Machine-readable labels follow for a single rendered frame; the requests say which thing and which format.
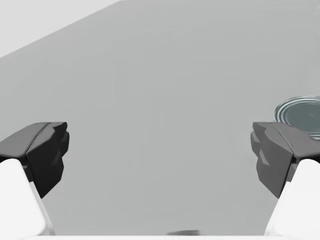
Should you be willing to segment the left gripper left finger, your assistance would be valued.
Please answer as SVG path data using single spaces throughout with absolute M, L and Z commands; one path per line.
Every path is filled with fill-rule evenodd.
M 0 236 L 52 236 L 42 199 L 61 180 L 66 122 L 37 122 L 0 141 Z

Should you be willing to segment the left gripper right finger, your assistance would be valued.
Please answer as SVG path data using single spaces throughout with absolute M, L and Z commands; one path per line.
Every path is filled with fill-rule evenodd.
M 266 236 L 320 236 L 320 141 L 279 122 L 254 122 L 260 182 L 278 199 Z

